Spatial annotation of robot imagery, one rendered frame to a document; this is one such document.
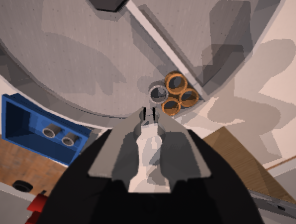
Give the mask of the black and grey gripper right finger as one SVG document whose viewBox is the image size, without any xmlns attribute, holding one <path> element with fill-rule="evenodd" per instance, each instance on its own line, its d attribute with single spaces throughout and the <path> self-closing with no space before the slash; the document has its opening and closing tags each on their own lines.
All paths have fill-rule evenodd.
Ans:
<svg viewBox="0 0 296 224">
<path fill-rule="evenodd" d="M 185 180 L 189 193 L 220 203 L 244 224 L 265 224 L 248 189 L 228 162 L 193 130 L 187 129 L 157 107 L 153 120 L 162 139 L 160 171 L 170 192 Z"/>
</svg>

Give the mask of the blue crate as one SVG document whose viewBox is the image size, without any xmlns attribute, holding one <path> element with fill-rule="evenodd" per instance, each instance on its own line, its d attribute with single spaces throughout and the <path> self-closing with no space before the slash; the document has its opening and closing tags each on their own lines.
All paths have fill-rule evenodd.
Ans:
<svg viewBox="0 0 296 224">
<path fill-rule="evenodd" d="M 50 122 L 61 127 L 54 138 L 42 132 Z M 1 138 L 61 164 L 69 166 L 78 157 L 93 130 L 47 112 L 19 93 L 2 95 Z M 61 141 L 68 132 L 80 136 L 73 146 Z"/>
</svg>

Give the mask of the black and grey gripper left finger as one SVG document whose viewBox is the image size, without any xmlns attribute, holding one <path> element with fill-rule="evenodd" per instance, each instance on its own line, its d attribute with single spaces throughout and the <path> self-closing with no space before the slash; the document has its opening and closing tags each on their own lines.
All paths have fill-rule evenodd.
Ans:
<svg viewBox="0 0 296 224">
<path fill-rule="evenodd" d="M 80 202 L 111 192 L 114 180 L 122 180 L 129 192 L 130 181 L 139 170 L 135 141 L 145 116 L 146 107 L 141 107 L 89 145 L 61 175 L 36 224 L 55 224 Z"/>
</svg>

